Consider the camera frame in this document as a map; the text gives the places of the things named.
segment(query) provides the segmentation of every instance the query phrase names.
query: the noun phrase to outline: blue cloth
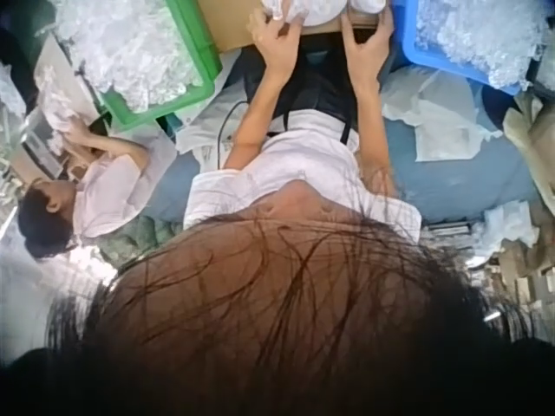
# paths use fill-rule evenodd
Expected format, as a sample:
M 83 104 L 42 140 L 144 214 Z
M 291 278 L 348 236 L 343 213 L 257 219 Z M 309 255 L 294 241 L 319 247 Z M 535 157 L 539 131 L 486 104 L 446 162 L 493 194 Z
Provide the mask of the blue cloth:
M 481 102 L 481 85 L 472 82 L 471 88 L 479 123 L 494 130 Z M 420 210 L 425 223 L 475 220 L 483 211 L 515 199 L 539 199 L 525 161 L 505 136 L 483 143 L 478 155 L 470 160 L 416 162 L 415 130 L 402 121 L 385 123 L 400 194 Z M 193 155 L 180 155 L 143 213 L 155 219 L 182 221 L 191 182 L 198 173 L 199 164 Z

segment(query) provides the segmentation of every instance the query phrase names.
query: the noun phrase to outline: black cable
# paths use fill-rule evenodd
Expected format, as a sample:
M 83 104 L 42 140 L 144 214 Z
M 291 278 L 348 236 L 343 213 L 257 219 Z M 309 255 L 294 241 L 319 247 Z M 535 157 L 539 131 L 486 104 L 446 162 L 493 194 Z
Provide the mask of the black cable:
M 232 109 L 229 110 L 229 113 L 227 113 L 227 116 L 224 118 L 224 122 L 222 123 L 221 127 L 219 128 L 219 133 L 218 133 L 218 169 L 221 169 L 221 166 L 219 165 L 219 159 L 220 159 L 219 147 L 221 145 L 222 133 L 224 132 L 224 127 L 227 124 L 227 121 L 229 121 L 229 118 L 232 116 L 232 114 L 237 109 L 237 107 L 239 107 L 241 104 L 248 104 L 248 102 L 247 101 L 236 102 L 235 105 L 232 107 Z

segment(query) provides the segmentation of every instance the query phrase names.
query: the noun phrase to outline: cardboard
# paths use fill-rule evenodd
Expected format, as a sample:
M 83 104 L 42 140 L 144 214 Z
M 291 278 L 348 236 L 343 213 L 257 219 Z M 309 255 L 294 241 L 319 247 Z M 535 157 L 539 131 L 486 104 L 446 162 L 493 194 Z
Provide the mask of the cardboard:
M 246 25 L 251 12 L 260 6 L 260 0 L 199 0 L 199 7 L 205 17 L 208 29 L 219 52 L 243 48 L 252 43 Z M 349 10 L 351 22 L 357 28 L 375 28 L 377 15 L 368 15 Z M 303 35 L 330 33 L 341 30 L 339 18 L 320 26 L 304 28 Z

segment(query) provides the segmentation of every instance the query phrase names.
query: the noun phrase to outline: pink shirt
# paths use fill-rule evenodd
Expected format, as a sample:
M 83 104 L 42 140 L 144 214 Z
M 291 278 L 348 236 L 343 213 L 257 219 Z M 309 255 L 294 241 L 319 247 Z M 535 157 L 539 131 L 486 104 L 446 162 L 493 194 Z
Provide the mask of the pink shirt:
M 175 145 L 156 128 L 143 140 L 150 160 L 145 171 L 131 157 L 103 155 L 91 164 L 77 186 L 73 214 L 74 233 L 94 238 L 115 231 L 135 218 L 145 207 L 154 187 L 176 157 Z

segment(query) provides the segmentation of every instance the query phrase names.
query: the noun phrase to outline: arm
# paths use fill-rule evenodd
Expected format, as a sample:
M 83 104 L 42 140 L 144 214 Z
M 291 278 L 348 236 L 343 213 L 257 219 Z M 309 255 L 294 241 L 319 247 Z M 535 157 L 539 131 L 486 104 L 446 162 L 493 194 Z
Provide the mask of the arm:
M 233 137 L 233 148 L 224 169 L 243 169 L 260 154 L 281 90 L 281 82 L 266 72 Z
M 74 118 L 71 120 L 71 127 L 69 131 L 65 133 L 65 139 L 73 145 L 85 146 L 108 152 L 113 158 L 128 155 L 137 165 L 140 172 L 144 172 L 148 166 L 148 151 L 143 146 L 128 140 L 93 134 L 88 130 L 81 119 Z
M 284 16 L 288 16 L 290 6 L 291 1 L 284 0 Z M 264 58 L 266 70 L 235 133 L 232 151 L 224 164 L 225 169 L 241 170 L 260 154 L 279 94 L 291 78 L 297 63 L 303 18 L 296 17 L 286 33 L 283 33 L 283 18 L 266 21 L 266 14 L 261 8 L 255 9 L 250 15 L 249 30 L 254 44 Z
M 396 196 L 389 160 L 388 138 L 382 117 L 379 86 L 356 95 L 362 181 L 366 188 L 387 197 Z
M 114 158 L 128 155 L 141 172 L 145 171 L 150 160 L 145 147 L 114 137 L 104 137 L 89 133 L 82 139 L 82 146 L 103 150 L 110 153 Z
M 77 158 L 86 167 L 89 167 L 91 163 L 96 161 L 96 157 L 88 150 L 86 147 L 81 145 L 74 145 L 64 140 L 63 147 L 68 151 L 69 154 Z
M 347 15 L 342 15 L 342 31 L 349 77 L 357 103 L 362 181 L 370 192 L 394 197 L 395 186 L 377 81 L 389 55 L 389 38 L 393 34 L 391 9 L 384 9 L 376 32 L 363 44 L 356 43 Z

